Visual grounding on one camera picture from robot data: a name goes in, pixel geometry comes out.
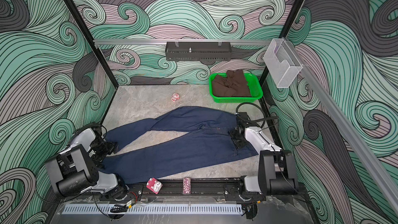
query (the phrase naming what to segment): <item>brown folded garment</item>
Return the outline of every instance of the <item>brown folded garment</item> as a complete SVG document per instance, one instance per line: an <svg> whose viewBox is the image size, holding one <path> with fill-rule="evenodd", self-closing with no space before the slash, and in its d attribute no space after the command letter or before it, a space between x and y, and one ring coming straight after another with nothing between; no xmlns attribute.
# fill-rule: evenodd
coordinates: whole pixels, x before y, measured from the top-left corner
<svg viewBox="0 0 398 224"><path fill-rule="evenodd" d="M217 97L251 97L243 70L228 70L226 77L216 75L211 85Z"/></svg>

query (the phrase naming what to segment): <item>transparent plastic holder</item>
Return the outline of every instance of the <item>transparent plastic holder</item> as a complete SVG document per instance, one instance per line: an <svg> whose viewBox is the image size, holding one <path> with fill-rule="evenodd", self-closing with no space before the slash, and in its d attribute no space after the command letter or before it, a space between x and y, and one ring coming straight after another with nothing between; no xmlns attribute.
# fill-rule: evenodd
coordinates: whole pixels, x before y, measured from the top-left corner
<svg viewBox="0 0 398 224"><path fill-rule="evenodd" d="M283 38L272 39L263 59L277 88L289 87L302 69L293 44Z"/></svg>

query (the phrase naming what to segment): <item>swirl-patterned wallpaper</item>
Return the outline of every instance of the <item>swirl-patterned wallpaper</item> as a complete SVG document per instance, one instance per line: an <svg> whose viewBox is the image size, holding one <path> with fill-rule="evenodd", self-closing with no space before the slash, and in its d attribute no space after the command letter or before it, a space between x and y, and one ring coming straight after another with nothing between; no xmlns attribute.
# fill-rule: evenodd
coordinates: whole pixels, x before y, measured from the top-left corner
<svg viewBox="0 0 398 224"><path fill-rule="evenodd" d="M73 0L94 38L271 39L294 0ZM165 46L103 45L121 85L207 84L211 73L260 76L267 47L233 47L228 62L169 62Z"/></svg>
<svg viewBox="0 0 398 224"><path fill-rule="evenodd" d="M0 0L0 222L44 223L44 161L100 122L115 88L63 0Z"/></svg>
<svg viewBox="0 0 398 224"><path fill-rule="evenodd" d="M305 0L288 38L398 182L398 0ZM398 223L394 211L300 74L270 76L269 110L294 152L323 224Z"/></svg>

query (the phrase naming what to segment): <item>navy blue jeans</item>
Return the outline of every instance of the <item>navy blue jeans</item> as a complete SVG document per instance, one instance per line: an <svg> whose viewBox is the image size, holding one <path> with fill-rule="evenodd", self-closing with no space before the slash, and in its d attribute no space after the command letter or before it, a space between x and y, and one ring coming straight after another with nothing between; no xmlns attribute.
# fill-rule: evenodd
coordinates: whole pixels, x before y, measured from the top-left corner
<svg viewBox="0 0 398 224"><path fill-rule="evenodd" d="M106 157L105 173L117 173L126 183L145 182L192 169L256 156L248 144L237 150L228 131L236 127L235 115L206 107L179 107L158 118L147 118L110 130L106 139L119 149L147 131L189 132L173 140Z"/></svg>

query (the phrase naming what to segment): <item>green plastic basket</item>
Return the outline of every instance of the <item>green plastic basket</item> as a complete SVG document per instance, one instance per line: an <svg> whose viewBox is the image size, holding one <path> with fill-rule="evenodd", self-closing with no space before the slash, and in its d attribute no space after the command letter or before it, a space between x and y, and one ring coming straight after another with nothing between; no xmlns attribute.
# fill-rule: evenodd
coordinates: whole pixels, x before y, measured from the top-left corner
<svg viewBox="0 0 398 224"><path fill-rule="evenodd" d="M251 73L244 73L246 81L248 82L249 90L252 97L217 97L213 94L213 88L211 82L214 80L216 75L226 77L226 73L212 73L209 76L209 88L210 95L213 97L214 102L217 103L241 103L241 102L254 102L263 96L263 91L261 90L260 82L258 82L257 77Z"/></svg>

